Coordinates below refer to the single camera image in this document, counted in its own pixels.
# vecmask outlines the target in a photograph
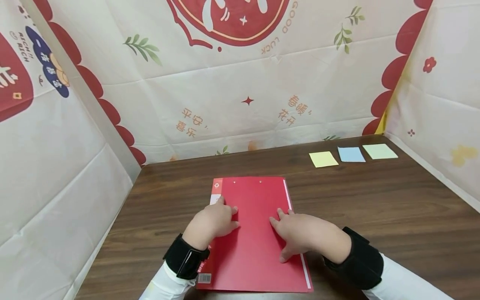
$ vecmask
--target brown tabletop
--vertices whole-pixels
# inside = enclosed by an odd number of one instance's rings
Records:
[[[342,163],[338,146],[387,143],[398,159]],[[314,168],[332,151],[339,166]],[[213,178],[284,176],[296,213],[348,225],[385,255],[456,300],[480,299],[480,215],[383,136],[210,156],[143,168],[77,300],[137,300],[162,256],[210,200]],[[186,299],[365,299],[309,253],[314,293],[213,293]]]

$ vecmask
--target white sleeve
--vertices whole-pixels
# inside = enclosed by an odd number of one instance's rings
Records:
[[[195,286],[194,280],[180,279],[163,263],[139,300],[182,300],[188,289]]]
[[[382,281],[363,293],[370,300],[453,300],[420,276],[382,254]]]

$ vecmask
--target hand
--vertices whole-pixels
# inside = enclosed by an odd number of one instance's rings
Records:
[[[239,222],[232,221],[232,215],[238,208],[225,205],[221,196],[217,203],[206,206],[190,221],[183,233],[183,240],[198,250],[205,250],[216,237],[223,237],[239,227]]]
[[[280,221],[270,217],[270,223],[287,242],[280,253],[281,263],[292,255],[317,251],[330,261],[341,264],[350,254],[350,236],[334,224],[314,216],[295,214],[291,209],[287,215],[280,208],[277,212]]]

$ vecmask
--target red flower print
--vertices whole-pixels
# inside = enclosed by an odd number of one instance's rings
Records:
[[[425,65],[423,66],[423,71],[430,73],[432,69],[437,65],[437,61],[435,60],[435,57],[430,57],[429,59],[425,60]]]

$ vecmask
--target folder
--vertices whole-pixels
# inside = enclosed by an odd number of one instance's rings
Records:
[[[292,209],[287,183],[282,177],[216,178],[210,204],[223,195],[225,204],[237,206],[233,221],[240,228],[215,238],[210,256],[200,266],[197,289],[251,292],[313,292],[303,254],[279,261],[283,239],[270,225],[277,209]]]

